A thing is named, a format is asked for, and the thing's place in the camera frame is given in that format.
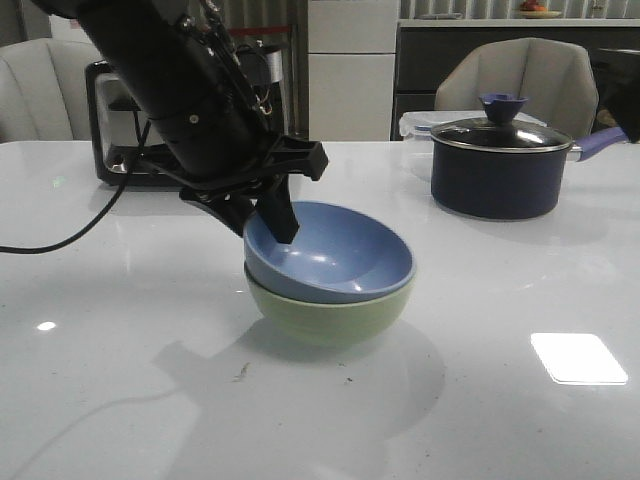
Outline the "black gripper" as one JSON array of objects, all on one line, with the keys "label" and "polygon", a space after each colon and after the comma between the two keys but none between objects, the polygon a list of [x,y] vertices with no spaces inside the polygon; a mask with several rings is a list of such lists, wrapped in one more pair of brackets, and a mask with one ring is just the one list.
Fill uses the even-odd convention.
[{"label": "black gripper", "polygon": [[328,156],[320,142],[276,134],[273,144],[257,159],[231,173],[213,177],[189,174],[177,160],[152,160],[144,155],[138,164],[152,174],[163,174],[175,180],[186,193],[184,198],[200,203],[202,209],[216,218],[238,237],[256,209],[279,243],[290,244],[299,229],[289,191],[289,175],[298,174],[318,181],[328,166]]}]

